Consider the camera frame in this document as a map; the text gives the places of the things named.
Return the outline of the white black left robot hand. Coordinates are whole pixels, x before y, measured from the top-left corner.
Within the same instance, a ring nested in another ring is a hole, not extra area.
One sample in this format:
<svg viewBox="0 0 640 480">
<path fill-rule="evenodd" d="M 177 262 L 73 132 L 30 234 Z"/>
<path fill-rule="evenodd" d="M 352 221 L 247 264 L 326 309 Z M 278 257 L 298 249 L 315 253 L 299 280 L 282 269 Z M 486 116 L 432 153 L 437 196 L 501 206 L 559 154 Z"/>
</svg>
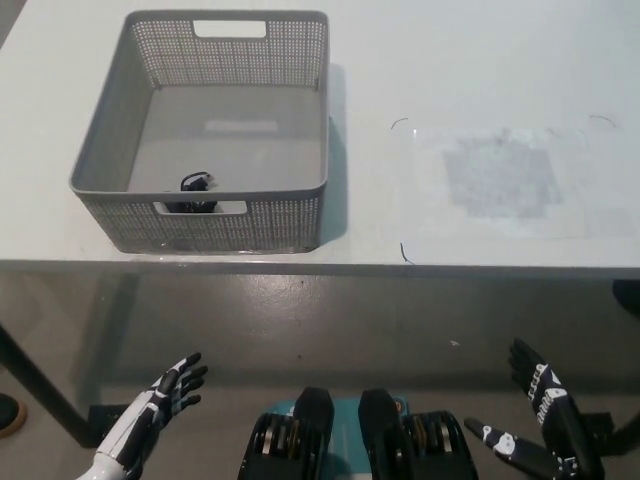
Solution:
<svg viewBox="0 0 640 480">
<path fill-rule="evenodd" d="M 193 353 L 170 367 L 125 409 L 97 448 L 94 460 L 110 465 L 123 479 L 140 472 L 161 431 L 182 411 L 196 405 L 208 367 Z"/>
</svg>

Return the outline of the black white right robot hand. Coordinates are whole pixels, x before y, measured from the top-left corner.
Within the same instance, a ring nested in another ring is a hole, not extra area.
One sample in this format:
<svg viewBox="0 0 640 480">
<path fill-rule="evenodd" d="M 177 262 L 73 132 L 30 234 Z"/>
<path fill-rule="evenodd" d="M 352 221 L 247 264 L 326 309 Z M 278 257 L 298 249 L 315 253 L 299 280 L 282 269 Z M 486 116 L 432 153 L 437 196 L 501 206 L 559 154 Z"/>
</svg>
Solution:
<svg viewBox="0 0 640 480">
<path fill-rule="evenodd" d="M 509 348 L 509 365 L 545 444 L 473 417 L 466 418 L 464 426 L 499 460 L 535 479 L 603 479 L 605 469 L 581 412 L 551 365 L 520 338 Z"/>
</svg>

